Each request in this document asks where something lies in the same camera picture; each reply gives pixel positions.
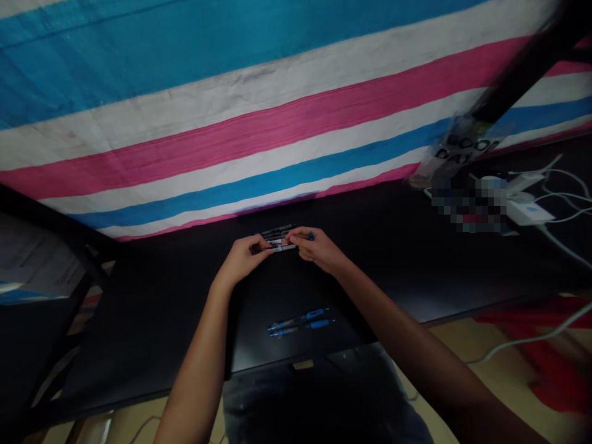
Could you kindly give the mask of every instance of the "white stripe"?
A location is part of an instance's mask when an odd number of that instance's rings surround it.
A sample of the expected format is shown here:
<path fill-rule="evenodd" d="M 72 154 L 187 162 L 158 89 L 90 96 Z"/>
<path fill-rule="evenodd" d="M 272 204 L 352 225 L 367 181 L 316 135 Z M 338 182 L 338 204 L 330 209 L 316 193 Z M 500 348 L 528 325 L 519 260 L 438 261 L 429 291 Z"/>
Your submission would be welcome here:
<path fill-rule="evenodd" d="M 530 140 L 547 137 L 552 134 L 557 134 L 562 131 L 571 130 L 576 126 L 583 125 L 586 122 L 592 120 L 592 114 L 588 114 L 585 116 L 578 117 L 573 120 L 565 121 L 558 123 L 556 125 L 547 126 L 545 128 L 540 129 L 533 129 L 531 131 L 524 131 L 520 134 L 515 134 L 513 136 L 506 137 L 501 144 L 498 145 L 496 149 L 503 149 L 512 145 L 516 145 L 522 142 L 527 142 Z"/>
<path fill-rule="evenodd" d="M 379 120 L 320 134 L 271 151 L 167 179 L 90 195 L 44 199 L 40 202 L 66 214 L 104 212 L 236 182 L 415 130 L 449 117 L 455 110 L 468 110 L 482 91 L 483 89 L 473 89 L 459 92 Z M 557 98 L 562 101 L 578 100 L 586 97 L 589 91 L 592 91 L 592 72 L 543 78 L 517 103 L 517 106 L 547 104 Z"/>
<path fill-rule="evenodd" d="M 66 0 L 2 0 L 0 2 L 0 19 L 5 19 L 12 15 L 21 14 L 60 1 Z"/>
<path fill-rule="evenodd" d="M 207 208 L 205 210 L 185 212 L 175 215 L 168 219 L 150 222 L 144 225 L 118 227 L 112 226 L 102 228 L 98 231 L 112 237 L 120 236 L 140 236 L 143 234 L 151 234 L 170 227 L 177 227 L 185 223 L 209 219 L 216 216 L 233 214 L 248 210 L 250 208 L 258 208 L 264 205 L 271 205 L 276 202 L 283 202 L 285 200 L 294 199 L 298 196 L 311 194 L 319 191 L 325 191 L 335 185 L 343 185 L 352 182 L 358 182 L 366 179 L 375 178 L 376 176 L 398 167 L 409 165 L 410 163 L 417 163 L 423 158 L 427 147 L 421 147 L 409 151 L 395 159 L 388 160 L 378 165 L 364 166 L 355 170 L 350 170 L 346 173 L 322 179 L 317 182 L 310 182 L 300 184 L 298 186 L 287 188 L 282 191 L 253 197 L 251 199 L 241 200 L 218 207 Z"/>
<path fill-rule="evenodd" d="M 483 44 L 532 35 L 556 4 L 557 0 L 491 0 L 268 64 L 0 131 L 0 146 L 10 150 L 0 167 L 44 165 L 164 138 Z"/>

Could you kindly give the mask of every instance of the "blurred object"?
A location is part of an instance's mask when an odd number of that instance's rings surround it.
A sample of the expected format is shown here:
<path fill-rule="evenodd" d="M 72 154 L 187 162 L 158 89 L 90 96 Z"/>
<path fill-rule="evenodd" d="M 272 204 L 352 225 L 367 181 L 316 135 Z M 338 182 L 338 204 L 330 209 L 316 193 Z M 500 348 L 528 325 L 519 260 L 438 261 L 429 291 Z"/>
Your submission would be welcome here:
<path fill-rule="evenodd" d="M 492 126 L 469 114 L 453 116 L 448 132 L 427 151 L 419 168 L 407 179 L 409 185 L 425 189 L 432 186 L 433 179 L 452 178 L 464 165 L 494 150 L 513 129 L 513 123 Z"/>

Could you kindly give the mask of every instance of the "pink stripe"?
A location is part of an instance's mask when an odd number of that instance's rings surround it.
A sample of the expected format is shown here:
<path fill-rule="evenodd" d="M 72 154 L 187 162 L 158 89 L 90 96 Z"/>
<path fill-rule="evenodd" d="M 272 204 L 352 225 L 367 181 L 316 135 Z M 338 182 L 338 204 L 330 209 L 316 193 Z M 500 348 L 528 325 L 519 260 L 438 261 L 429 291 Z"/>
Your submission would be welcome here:
<path fill-rule="evenodd" d="M 272 203 L 271 205 L 266 205 L 264 207 L 260 207 L 260 208 L 250 208 L 248 210 L 239 212 L 239 213 L 234 213 L 234 214 L 228 214 L 228 215 L 222 215 L 222 216 L 216 216 L 213 218 L 209 218 L 209 219 L 201 219 L 201 220 L 195 220 L 195 221 L 191 221 L 191 222 L 187 222 L 183 225 L 179 225 L 177 227 L 170 227 L 170 228 L 166 228 L 162 231 L 157 231 L 151 234 L 143 234 L 140 236 L 121 236 L 121 237 L 116 237 L 115 240 L 116 241 L 120 241 L 120 242 L 128 242 L 128 241 L 133 241 L 135 239 L 143 239 L 145 237 L 152 237 L 152 236 L 158 236 L 159 234 L 165 234 L 168 232 L 173 232 L 173 231 L 177 231 L 180 229 L 185 229 L 185 228 L 190 228 L 193 226 L 197 226 L 197 225 L 205 225 L 205 224 L 209 224 L 209 223 L 213 223 L 213 222 L 219 222 L 219 221 L 223 221 L 226 219 L 231 219 L 231 218 L 235 218 L 238 216 L 244 216 L 246 214 L 249 213 L 255 213 L 255 212 L 259 212 L 262 210 L 268 210 L 270 208 L 274 208 L 274 207 L 280 207 L 283 205 L 288 205 L 288 204 L 292 204 L 294 202 L 301 202 L 303 200 L 310 200 L 310 199 L 319 199 L 321 197 L 325 197 L 328 195 L 332 195 L 332 194 L 338 194 L 338 193 L 342 193 L 342 192 L 346 192 L 346 191 L 353 191 L 356 189 L 360 189 L 360 188 L 365 188 L 365 187 L 369 187 L 372 185 L 376 185 L 379 184 L 381 182 L 387 182 L 387 181 L 394 181 L 394 180 L 398 180 L 398 179 L 403 179 L 407 176 L 409 176 L 413 171 L 415 171 L 415 169 L 419 166 L 418 163 L 410 163 L 409 165 L 405 165 L 405 166 L 401 166 L 399 168 L 396 168 L 394 170 L 391 171 L 387 171 L 386 173 L 382 173 L 379 176 L 376 176 L 375 178 L 372 179 L 367 179 L 367 180 L 363 180 L 363 181 L 359 181 L 359 182 L 353 182 L 353 183 L 348 183 L 348 184 L 344 184 L 344 185 L 335 185 L 330 187 L 329 189 L 325 190 L 325 191 L 321 191 L 318 193 L 311 193 L 305 196 L 299 196 L 295 199 L 290 199 L 290 200 L 285 200 L 283 202 L 276 202 L 276 203 Z"/>
<path fill-rule="evenodd" d="M 517 145 L 513 145 L 511 147 L 507 147 L 507 148 L 504 148 L 501 150 L 491 152 L 489 154 L 479 157 L 479 160 L 485 160 L 487 158 L 495 157 L 499 154 L 506 154 L 508 152 L 514 152 L 517 150 L 524 150 L 524 149 L 532 148 L 535 146 L 545 145 L 545 144 L 558 142 L 558 141 L 565 140 L 565 139 L 574 138 L 577 136 L 583 136 L 584 134 L 590 134 L 591 131 L 592 131 L 592 120 L 584 123 L 583 125 L 577 126 L 575 128 L 561 131 L 560 133 L 550 134 L 549 136 L 545 136 L 542 138 L 523 142 L 523 143 L 520 143 Z M 381 182 L 403 179 L 403 178 L 411 175 L 418 166 L 419 166 L 418 163 L 410 163 L 409 165 L 401 166 L 401 167 L 396 168 L 394 170 L 387 171 L 386 173 L 382 173 L 381 175 L 376 176 L 375 178 L 372 178 L 372 179 L 367 179 L 364 181 L 353 182 L 353 183 L 344 184 L 344 185 L 332 186 L 331 188 L 329 188 L 326 191 L 312 193 L 312 194 L 309 194 L 306 196 L 300 196 L 300 197 L 297 197 L 296 199 L 290 199 L 290 200 L 286 200 L 284 202 L 276 202 L 276 203 L 272 203 L 271 205 L 266 205 L 266 206 L 260 207 L 260 208 L 251 208 L 249 210 L 245 210 L 245 211 L 235 213 L 235 214 L 228 214 L 228 215 L 216 216 L 216 217 L 209 218 L 209 219 L 191 221 L 191 222 L 187 222 L 183 225 L 180 225 L 177 227 L 170 227 L 170 228 L 164 229 L 162 231 L 157 231 L 152 234 L 144 234 L 141 236 L 116 237 L 115 240 L 120 241 L 120 242 L 127 242 L 127 241 L 133 241 L 135 239 L 143 239 L 145 237 L 157 236 L 159 234 L 165 234 L 165 233 L 177 231 L 180 229 L 190 228 L 192 226 L 205 225 L 205 224 L 209 224 L 209 223 L 213 223 L 213 222 L 223 221 L 226 219 L 231 219 L 231 218 L 242 216 L 245 214 L 255 213 L 257 211 L 267 210 L 269 208 L 274 208 L 274 207 L 279 207 L 281 205 L 288 205 L 288 204 L 292 204 L 294 202 L 301 202 L 303 200 L 309 200 L 309 199 L 318 199 L 321 197 L 325 197 L 327 195 L 338 194 L 338 193 L 342 193 L 342 192 L 353 191 L 356 189 L 373 186 L 373 185 L 379 184 Z"/>
<path fill-rule="evenodd" d="M 399 74 L 163 139 L 3 171 L 0 182 L 34 199 L 46 199 L 130 187 L 199 170 L 487 86 L 527 41 L 516 38 L 487 44 Z M 590 68 L 560 64 L 549 75 L 586 69 Z"/>

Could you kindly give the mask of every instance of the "white cable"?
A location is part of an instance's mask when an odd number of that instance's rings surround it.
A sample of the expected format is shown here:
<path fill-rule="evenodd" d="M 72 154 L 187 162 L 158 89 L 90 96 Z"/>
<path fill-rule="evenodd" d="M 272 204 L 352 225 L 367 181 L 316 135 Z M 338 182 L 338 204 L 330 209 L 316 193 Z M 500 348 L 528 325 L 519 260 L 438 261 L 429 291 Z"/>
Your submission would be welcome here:
<path fill-rule="evenodd" d="M 587 197 L 587 198 L 589 198 L 589 199 L 591 198 L 591 197 L 590 197 L 590 191 L 588 190 L 588 186 L 586 185 L 586 182 L 584 182 L 584 181 L 583 181 L 582 179 L 580 179 L 578 176 L 576 176 L 576 175 L 575 175 L 575 174 L 573 174 L 573 173 L 570 173 L 569 171 L 565 171 L 565 170 L 557 170 L 556 168 L 548 168 L 548 169 L 547 169 L 547 172 L 548 172 L 548 173 L 550 173 L 550 172 L 552 172 L 552 171 L 555 171 L 555 172 L 557 172 L 557 173 L 563 173 L 563 174 L 565 174 L 565 175 L 568 175 L 568 176 L 570 176 L 572 179 L 576 180 L 576 181 L 577 181 L 577 183 L 579 183 L 579 184 L 582 186 L 582 188 L 584 188 L 584 196 L 586 196 L 586 197 Z M 553 192 L 553 191 L 547 190 L 547 189 L 545 189 L 545 188 L 543 188 L 543 189 L 544 189 L 546 192 Z"/>
<path fill-rule="evenodd" d="M 573 214 L 573 215 L 569 216 L 568 218 L 565 218 L 565 219 L 559 219 L 559 220 L 554 220 L 554 221 L 548 221 L 547 223 L 567 222 L 568 220 L 574 219 L 574 218 L 576 218 L 577 216 L 579 216 L 579 215 L 581 215 L 581 214 L 583 214 L 583 213 L 585 213 L 585 214 L 588 214 L 588 215 L 589 215 L 590 213 L 588 213 L 588 211 L 590 211 L 590 210 L 592 210 L 592 207 L 589 207 L 589 208 L 582 208 L 580 211 L 578 211 L 577 213 L 575 213 L 575 214 Z"/>
<path fill-rule="evenodd" d="M 588 202 L 592 202 L 592 199 L 589 199 L 587 197 L 580 196 L 580 195 L 577 195 L 577 194 L 572 194 L 572 193 L 564 193 L 564 192 L 559 192 L 559 193 L 551 192 L 549 194 L 543 194 L 542 196 L 537 197 L 535 200 L 533 200 L 533 202 L 536 202 L 537 200 L 541 200 L 541 199 L 543 199 L 545 197 L 549 197 L 549 196 L 552 196 L 552 195 L 556 195 L 558 197 L 570 196 L 570 197 L 575 197 L 576 199 L 582 199 L 582 200 L 587 200 Z"/>
<path fill-rule="evenodd" d="M 592 263 L 588 262 L 587 260 L 585 260 L 583 257 L 581 257 L 580 255 L 577 255 L 576 253 L 574 253 L 573 251 L 571 251 L 569 248 L 567 248 L 564 244 L 562 244 L 559 239 L 557 239 L 555 236 L 553 236 L 544 225 L 537 225 L 536 226 L 545 236 L 547 236 L 551 242 L 553 242 L 555 245 L 557 245 L 561 250 L 563 250 L 565 253 L 567 253 L 568 255 L 570 255 L 572 258 L 578 260 L 579 262 L 583 263 L 585 266 L 587 266 L 591 271 L 592 271 Z M 527 338 L 527 339 L 519 339 L 519 340 L 514 340 L 514 341 L 509 341 L 509 342 L 505 342 L 502 344 L 499 344 L 497 347 L 493 347 L 483 358 L 477 360 L 477 361 L 470 361 L 467 362 L 467 365 L 474 365 L 474 364 L 480 364 L 486 361 L 489 361 L 493 355 L 495 355 L 498 351 L 506 348 L 506 347 L 511 347 L 513 345 L 518 345 L 518 344 L 522 344 L 522 343 L 527 343 L 527 342 L 535 342 L 535 341 L 539 341 L 539 340 L 544 340 L 544 339 L 549 339 L 552 338 L 554 336 L 557 336 L 558 334 L 560 334 L 561 332 L 563 332 L 565 329 L 567 329 L 571 324 L 573 324 L 575 321 L 577 321 L 578 319 L 580 319 L 583 315 L 585 315 L 587 312 L 589 312 L 590 310 L 592 310 L 592 302 L 586 304 L 585 306 L 583 306 L 581 309 L 579 309 L 578 311 L 576 311 L 574 314 L 572 314 L 569 318 L 567 318 L 565 321 L 563 321 L 563 323 L 557 327 L 555 330 L 548 332 L 547 334 L 541 335 L 541 336 L 535 336 L 532 338 Z"/>
<path fill-rule="evenodd" d="M 503 344 L 499 344 L 497 347 L 493 347 L 489 351 L 489 353 L 487 353 L 483 358 L 481 358 L 477 361 L 470 361 L 465 364 L 467 364 L 467 365 L 480 364 L 480 363 L 489 361 L 493 357 L 493 355 L 495 355 L 498 351 L 500 351 L 506 347 L 511 347 L 513 345 L 518 345 L 518 344 L 527 343 L 527 342 L 535 342 L 538 340 L 550 339 L 554 336 L 557 336 L 559 333 L 563 332 L 571 324 L 573 324 L 575 321 L 580 319 L 583 315 L 585 315 L 590 310 L 592 310 L 592 302 L 589 302 L 588 304 L 584 305 L 581 309 L 579 309 L 574 314 L 572 314 L 569 318 L 567 318 L 559 327 L 557 327 L 555 330 L 553 330 L 551 332 L 548 332 L 547 334 L 544 334 L 541 336 L 535 336 L 532 338 L 518 339 L 515 341 L 504 342 Z"/>
<path fill-rule="evenodd" d="M 548 170 L 549 168 L 551 168 L 553 165 L 555 165 L 557 163 L 557 161 L 563 157 L 563 154 L 559 154 L 555 159 L 553 159 L 553 161 L 547 165 L 544 168 L 540 168 L 539 170 L 532 170 L 532 171 L 509 171 L 508 174 L 524 174 L 524 173 L 543 173 L 546 170 Z"/>

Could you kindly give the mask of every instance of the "right hand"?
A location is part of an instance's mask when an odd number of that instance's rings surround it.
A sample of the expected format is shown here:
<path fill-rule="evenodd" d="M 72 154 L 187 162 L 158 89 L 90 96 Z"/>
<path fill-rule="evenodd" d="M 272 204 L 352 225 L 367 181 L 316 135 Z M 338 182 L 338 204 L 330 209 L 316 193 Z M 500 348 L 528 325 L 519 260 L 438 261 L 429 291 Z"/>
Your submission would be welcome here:
<path fill-rule="evenodd" d="M 308 240 L 311 231 L 314 240 Z M 285 242 L 297 245 L 301 258 L 316 263 L 321 270 L 329 274 L 336 273 L 350 262 L 338 246 L 319 228 L 293 228 L 286 234 Z"/>

